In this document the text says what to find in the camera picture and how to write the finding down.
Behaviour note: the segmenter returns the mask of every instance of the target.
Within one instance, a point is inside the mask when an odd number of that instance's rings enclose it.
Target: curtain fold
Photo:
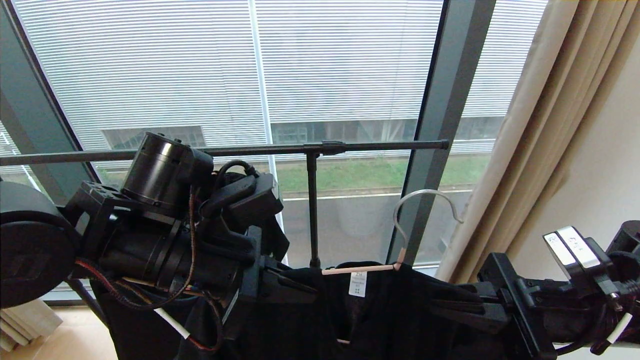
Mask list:
[[[486,174],[436,276],[473,281],[505,252],[549,182],[593,100],[637,1],[550,1]]]

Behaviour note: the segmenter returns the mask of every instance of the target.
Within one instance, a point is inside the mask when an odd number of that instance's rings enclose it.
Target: hanger hook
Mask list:
[[[447,199],[447,201],[449,202],[449,205],[451,205],[451,213],[453,214],[453,218],[456,219],[456,221],[461,224],[464,223],[464,221],[462,221],[462,219],[458,217],[458,211],[456,210],[456,205],[453,203],[453,201],[451,201],[451,199],[444,192],[440,192],[434,189],[421,189],[421,190],[416,190],[414,192],[408,193],[405,196],[403,196],[402,199],[400,199],[400,201],[397,202],[394,208],[394,226],[396,227],[400,235],[402,235],[402,238],[404,240],[403,247],[405,249],[409,245],[409,238],[407,237],[406,232],[402,229],[402,227],[400,226],[400,222],[398,221],[398,213],[400,212],[400,207],[412,197],[416,195],[423,195],[426,193],[439,195]]]

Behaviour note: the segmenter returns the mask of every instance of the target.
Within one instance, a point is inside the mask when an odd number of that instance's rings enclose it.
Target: white wall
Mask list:
[[[518,274],[566,280],[541,235],[567,225],[606,249],[626,220],[640,220],[640,39],[574,157],[568,178],[544,207],[512,261]],[[588,349],[561,360],[596,359]],[[599,359],[640,359],[640,349],[610,348]]]

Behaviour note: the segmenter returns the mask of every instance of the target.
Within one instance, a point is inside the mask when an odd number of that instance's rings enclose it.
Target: white clothing tag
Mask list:
[[[364,297],[367,289],[367,272],[352,272],[349,295]]]

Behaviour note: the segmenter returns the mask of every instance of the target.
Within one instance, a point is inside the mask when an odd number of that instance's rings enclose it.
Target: wooden floor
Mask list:
[[[2,360],[117,360],[107,328],[88,307],[55,307],[63,323],[46,338],[0,353]]]

